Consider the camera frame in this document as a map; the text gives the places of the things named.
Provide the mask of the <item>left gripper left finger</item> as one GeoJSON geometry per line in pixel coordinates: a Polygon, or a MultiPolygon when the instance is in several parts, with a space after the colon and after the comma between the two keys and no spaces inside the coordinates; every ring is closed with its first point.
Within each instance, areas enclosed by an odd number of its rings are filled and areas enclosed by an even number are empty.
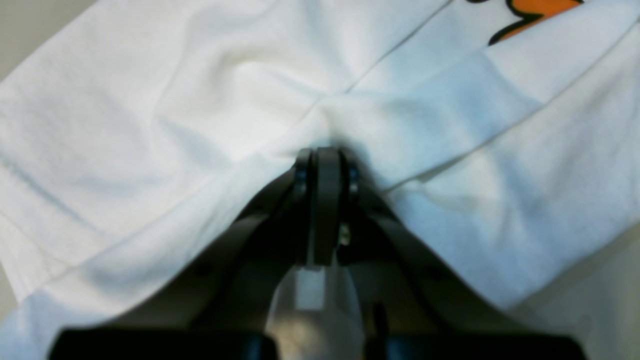
{"type": "Polygon", "coordinates": [[[162,289],[93,328],[67,328],[51,360],[277,360],[265,333],[282,278],[307,262],[314,155],[254,196],[162,289]]]}

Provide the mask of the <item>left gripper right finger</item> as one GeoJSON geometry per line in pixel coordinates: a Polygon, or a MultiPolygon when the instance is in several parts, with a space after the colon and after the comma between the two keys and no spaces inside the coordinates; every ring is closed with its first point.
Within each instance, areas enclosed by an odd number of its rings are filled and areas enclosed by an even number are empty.
{"type": "Polygon", "coordinates": [[[584,360],[571,337],[521,325],[412,234],[347,148],[310,153],[315,265],[335,255],[354,285],[364,360],[584,360]]]}

